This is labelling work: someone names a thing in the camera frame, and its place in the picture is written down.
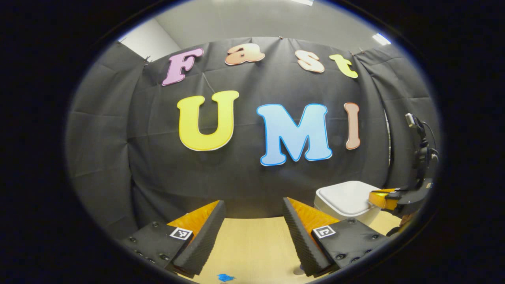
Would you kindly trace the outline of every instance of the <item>screw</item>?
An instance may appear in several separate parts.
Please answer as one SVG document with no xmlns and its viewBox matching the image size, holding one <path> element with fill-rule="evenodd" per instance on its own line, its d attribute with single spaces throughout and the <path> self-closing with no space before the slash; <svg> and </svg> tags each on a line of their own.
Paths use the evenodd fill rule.
<svg viewBox="0 0 505 284">
<path fill-rule="evenodd" d="M 160 254 L 160 258 L 163 260 L 170 260 L 170 258 L 164 254 Z"/>
</svg>

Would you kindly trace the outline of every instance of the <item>blue letter m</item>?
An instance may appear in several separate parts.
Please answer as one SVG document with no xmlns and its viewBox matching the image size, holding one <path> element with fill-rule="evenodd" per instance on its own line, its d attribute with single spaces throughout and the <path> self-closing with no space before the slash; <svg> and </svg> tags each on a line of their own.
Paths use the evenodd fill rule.
<svg viewBox="0 0 505 284">
<path fill-rule="evenodd" d="M 331 157 L 325 122 L 328 109 L 325 106 L 307 105 L 299 125 L 296 125 L 282 105 L 259 106 L 256 112 L 265 120 L 267 153 L 260 159 L 262 165 L 276 166 L 286 162 L 286 155 L 281 153 L 281 140 L 295 162 L 300 159 L 307 139 L 309 149 L 305 153 L 305 159 L 317 161 Z"/>
</svg>

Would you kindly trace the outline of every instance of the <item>yellow letter u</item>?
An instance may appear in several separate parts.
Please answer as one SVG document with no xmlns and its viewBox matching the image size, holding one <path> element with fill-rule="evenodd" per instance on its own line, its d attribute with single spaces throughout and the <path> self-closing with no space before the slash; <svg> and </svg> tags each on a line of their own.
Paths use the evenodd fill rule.
<svg viewBox="0 0 505 284">
<path fill-rule="evenodd" d="M 233 101 L 238 98 L 237 91 L 221 91 L 212 96 L 218 103 L 218 128 L 212 134 L 201 134 L 198 128 L 200 105 L 205 101 L 202 96 L 193 96 L 180 100 L 177 108 L 179 116 L 179 137 L 191 150 L 212 151 L 221 148 L 233 135 Z"/>
</svg>

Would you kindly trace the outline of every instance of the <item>black curtain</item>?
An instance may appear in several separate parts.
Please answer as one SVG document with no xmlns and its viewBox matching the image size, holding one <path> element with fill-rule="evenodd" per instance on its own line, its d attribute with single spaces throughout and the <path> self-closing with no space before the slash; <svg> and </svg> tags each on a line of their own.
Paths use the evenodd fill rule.
<svg viewBox="0 0 505 284">
<path fill-rule="evenodd" d="M 265 58 L 226 65 L 227 50 L 242 43 L 258 44 Z M 196 48 L 203 48 L 204 55 L 195 58 L 185 79 L 162 86 L 169 58 Z M 318 55 L 325 72 L 302 69 L 296 50 Z M 304 40 L 247 37 L 201 44 L 174 54 L 144 66 L 140 56 L 114 44 L 92 66 L 75 95 L 67 135 L 69 174 L 92 216 L 117 237 L 154 219 L 173 220 L 217 199 L 226 202 L 227 217 L 264 218 L 281 215 L 282 197 L 312 205 L 317 189 L 340 182 L 396 186 L 409 173 L 402 167 L 411 159 L 415 137 L 407 137 L 405 109 L 396 109 L 390 101 L 414 100 L 408 110 L 430 123 L 438 135 L 426 84 L 390 45 L 351 55 Z M 340 72 L 329 59 L 333 54 L 351 61 L 358 78 Z M 391 58 L 385 58 L 389 54 L 395 54 L 394 63 L 398 63 L 382 67 L 391 64 Z M 217 127 L 217 104 L 211 97 L 224 90 L 239 92 L 234 102 L 233 137 L 215 151 L 188 149 L 179 138 L 177 102 L 190 96 L 205 97 L 199 128 L 210 134 Z M 360 107 L 361 145 L 355 150 L 345 148 L 348 121 L 343 105 L 348 102 Z M 288 155 L 283 165 L 262 166 L 265 127 L 257 107 L 281 104 L 299 123 L 305 106 L 311 103 L 328 108 L 326 128 L 332 157 L 314 162 L 302 157 L 294 162 Z M 384 109 L 394 153 L 390 173 Z M 398 129 L 402 129 L 403 144 L 397 138 Z M 287 154 L 284 145 L 281 151 Z"/>
</svg>

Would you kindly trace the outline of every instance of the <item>orange foam pad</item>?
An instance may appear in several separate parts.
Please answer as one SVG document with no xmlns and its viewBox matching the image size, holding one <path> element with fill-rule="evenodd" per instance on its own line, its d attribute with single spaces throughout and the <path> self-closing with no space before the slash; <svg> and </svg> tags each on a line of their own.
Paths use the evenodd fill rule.
<svg viewBox="0 0 505 284">
<path fill-rule="evenodd" d="M 188 214 L 173 220 L 167 225 L 193 231 L 194 236 L 191 240 L 192 242 L 194 240 L 194 237 L 196 237 L 196 235 L 198 235 L 198 232 L 200 232 L 201 228 L 207 221 L 207 218 L 210 216 L 218 202 L 219 200 L 191 211 Z"/>
<path fill-rule="evenodd" d="M 300 218 L 302 225 L 314 242 L 316 241 L 311 234 L 313 229 L 330 225 L 339 221 L 338 219 L 300 201 L 296 201 L 289 197 L 287 199 L 289 202 L 291 202 L 291 205 Z"/>
</svg>

